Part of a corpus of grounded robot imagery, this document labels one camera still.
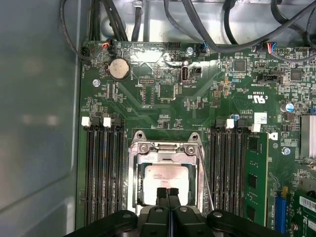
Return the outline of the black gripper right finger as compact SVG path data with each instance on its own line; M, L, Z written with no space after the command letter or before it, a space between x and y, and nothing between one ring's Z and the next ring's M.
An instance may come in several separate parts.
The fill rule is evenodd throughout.
M248 219L223 210L202 216L194 206L181 205L177 188L168 190L169 206L176 237L280 237L273 231Z

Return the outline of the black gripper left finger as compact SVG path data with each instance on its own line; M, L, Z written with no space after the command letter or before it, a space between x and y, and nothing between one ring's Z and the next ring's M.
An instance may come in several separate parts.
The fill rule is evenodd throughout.
M66 236L68 237L166 237L169 228L168 191L157 188L156 205L146 206L137 215L120 210Z

